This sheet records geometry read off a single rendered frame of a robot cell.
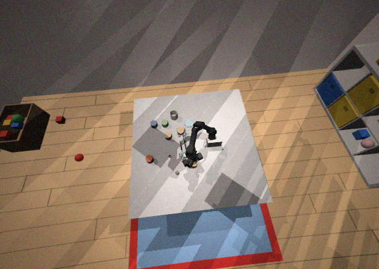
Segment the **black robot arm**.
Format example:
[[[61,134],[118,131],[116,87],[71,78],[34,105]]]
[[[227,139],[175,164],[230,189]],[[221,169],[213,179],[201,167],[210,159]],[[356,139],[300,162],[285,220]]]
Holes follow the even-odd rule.
[[[197,128],[195,128],[195,127],[197,127]],[[197,133],[202,129],[205,129],[206,132],[209,134],[210,140],[216,139],[215,134],[217,134],[217,130],[214,127],[209,127],[209,126],[205,125],[204,122],[196,121],[193,124],[193,128],[191,130],[192,131],[191,132],[191,138],[190,138],[189,145],[187,146],[186,153],[185,153],[186,158],[188,158],[188,160],[186,162],[187,167],[192,168],[193,163],[194,163],[194,159],[196,159],[196,156],[197,156],[197,154],[196,154],[197,151],[195,148],[196,137],[197,137]]]

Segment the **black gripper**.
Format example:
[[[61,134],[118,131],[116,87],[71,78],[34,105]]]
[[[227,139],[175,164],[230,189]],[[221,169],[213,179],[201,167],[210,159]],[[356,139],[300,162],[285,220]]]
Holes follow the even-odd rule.
[[[194,162],[196,161],[200,161],[201,159],[203,159],[203,156],[201,155],[201,153],[198,153],[197,156],[196,156],[196,159],[194,159]],[[186,162],[187,162],[188,159],[184,159],[182,162],[184,164],[184,166],[186,167]]]

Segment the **brown cylinder with orange top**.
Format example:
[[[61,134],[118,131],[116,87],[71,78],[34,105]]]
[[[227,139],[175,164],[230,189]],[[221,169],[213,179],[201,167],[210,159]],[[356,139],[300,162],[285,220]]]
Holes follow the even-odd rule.
[[[154,162],[154,158],[151,155],[148,155],[146,156],[146,161],[151,164]]]

